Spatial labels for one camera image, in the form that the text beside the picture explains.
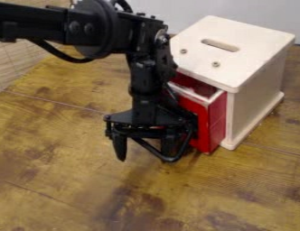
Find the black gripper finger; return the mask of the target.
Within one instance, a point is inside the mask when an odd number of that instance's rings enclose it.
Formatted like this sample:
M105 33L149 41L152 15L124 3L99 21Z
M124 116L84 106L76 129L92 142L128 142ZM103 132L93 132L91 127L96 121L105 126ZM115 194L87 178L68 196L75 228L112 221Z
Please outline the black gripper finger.
M116 157L123 162L127 155L127 137L121 134L112 134L112 146Z
M167 135L160 140L162 156L167 160L178 160L180 158L180 138L176 135Z

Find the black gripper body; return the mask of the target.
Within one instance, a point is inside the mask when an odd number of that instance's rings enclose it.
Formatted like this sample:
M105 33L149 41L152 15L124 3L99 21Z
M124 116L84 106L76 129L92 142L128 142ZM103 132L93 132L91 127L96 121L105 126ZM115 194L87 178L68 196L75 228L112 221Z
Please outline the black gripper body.
M187 144L195 133L196 116L180 107L174 91L131 92L131 109L105 115L104 122L105 137L113 143L131 138Z

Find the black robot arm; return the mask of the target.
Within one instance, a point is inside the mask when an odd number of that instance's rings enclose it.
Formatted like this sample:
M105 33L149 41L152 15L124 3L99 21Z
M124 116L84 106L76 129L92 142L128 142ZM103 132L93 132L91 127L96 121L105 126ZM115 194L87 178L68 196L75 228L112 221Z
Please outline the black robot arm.
M125 55L131 109L104 116L121 161L133 140L163 162L175 162L196 133L196 116L179 107L168 86L176 64L167 29L154 16L135 13L125 0L79 0L68 8L0 3L0 42L24 39L72 63Z

